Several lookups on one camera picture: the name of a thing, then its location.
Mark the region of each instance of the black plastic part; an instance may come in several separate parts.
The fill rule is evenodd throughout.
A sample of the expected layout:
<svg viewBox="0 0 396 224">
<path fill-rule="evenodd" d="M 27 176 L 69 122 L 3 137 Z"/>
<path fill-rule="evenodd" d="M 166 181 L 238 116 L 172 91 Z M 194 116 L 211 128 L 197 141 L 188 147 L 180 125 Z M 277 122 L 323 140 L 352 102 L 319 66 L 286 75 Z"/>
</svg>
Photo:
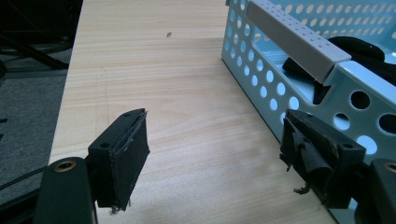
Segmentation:
<svg viewBox="0 0 396 224">
<path fill-rule="evenodd" d="M 99 207 L 126 209 L 149 154 L 146 115 L 145 109 L 124 113 L 89 146 L 86 162 Z"/>
<path fill-rule="evenodd" d="M 29 224 L 33 222 L 39 189 L 0 205 L 0 223 Z"/>
<path fill-rule="evenodd" d="M 374 196 L 370 190 L 370 166 L 362 162 L 348 179 L 346 191 L 359 205 L 356 214 L 362 214 L 361 220 L 379 220 Z"/>
<path fill-rule="evenodd" d="M 33 223 L 97 223 L 87 166 L 82 158 L 65 158 L 47 168 Z"/>
<path fill-rule="evenodd" d="M 353 36 L 335 36 L 329 38 L 338 48 L 346 51 L 359 54 L 361 56 L 370 57 L 379 62 L 384 62 L 385 53 L 379 47 L 372 45 L 364 40 L 358 39 Z"/>
<path fill-rule="evenodd" d="M 368 212 L 367 210 L 358 207 L 355 210 L 355 223 L 356 224 L 383 224 L 378 216 L 378 213 Z"/>
<path fill-rule="evenodd" d="M 348 177 L 362 163 L 364 147 L 311 114 L 288 110 L 280 150 L 280 159 L 293 166 L 328 208 L 347 208 Z"/>
<path fill-rule="evenodd" d="M 369 173 L 372 191 L 378 214 L 383 224 L 396 221 L 396 161 L 374 160 Z"/>
</svg>

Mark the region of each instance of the floor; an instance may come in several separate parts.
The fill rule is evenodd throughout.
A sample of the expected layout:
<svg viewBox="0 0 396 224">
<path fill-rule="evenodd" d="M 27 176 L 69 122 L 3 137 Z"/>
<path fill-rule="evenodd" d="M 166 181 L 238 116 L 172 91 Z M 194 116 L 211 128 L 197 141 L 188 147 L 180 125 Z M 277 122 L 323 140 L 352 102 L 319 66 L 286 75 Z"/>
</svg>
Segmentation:
<svg viewBox="0 0 396 224">
<path fill-rule="evenodd" d="M 51 54 L 70 62 L 72 49 Z M 0 54 L 8 72 L 0 85 L 0 186 L 46 166 L 67 69 Z M 41 173 L 0 190 L 0 204 L 39 188 Z"/>
</svg>

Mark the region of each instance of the perforated metal basket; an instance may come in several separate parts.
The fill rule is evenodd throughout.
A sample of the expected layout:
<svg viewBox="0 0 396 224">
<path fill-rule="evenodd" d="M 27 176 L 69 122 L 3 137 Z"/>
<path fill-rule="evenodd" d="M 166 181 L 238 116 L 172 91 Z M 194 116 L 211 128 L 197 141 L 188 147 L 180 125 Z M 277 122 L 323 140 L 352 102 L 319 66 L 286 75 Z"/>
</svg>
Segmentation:
<svg viewBox="0 0 396 224">
<path fill-rule="evenodd" d="M 226 5 L 222 59 L 279 141 L 286 109 L 298 109 L 366 147 L 367 163 L 396 160 L 396 87 L 327 41 L 355 36 L 380 47 L 386 63 L 396 63 L 395 0 L 229 0 Z M 313 80 L 331 86 L 320 104 L 313 104 L 313 80 L 282 69 L 288 57 Z M 359 104 L 361 98 L 368 104 Z"/>
</svg>

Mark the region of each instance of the light wood tabletop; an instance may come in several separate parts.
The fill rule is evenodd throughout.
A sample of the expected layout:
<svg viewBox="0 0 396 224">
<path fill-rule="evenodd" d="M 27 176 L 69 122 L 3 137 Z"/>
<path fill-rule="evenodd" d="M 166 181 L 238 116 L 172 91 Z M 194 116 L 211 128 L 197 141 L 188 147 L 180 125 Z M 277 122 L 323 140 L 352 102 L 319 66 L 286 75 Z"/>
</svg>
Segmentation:
<svg viewBox="0 0 396 224">
<path fill-rule="evenodd" d="M 221 59 L 225 0 L 85 0 L 50 161 L 146 108 L 132 206 L 99 223 L 334 223 Z"/>
</svg>

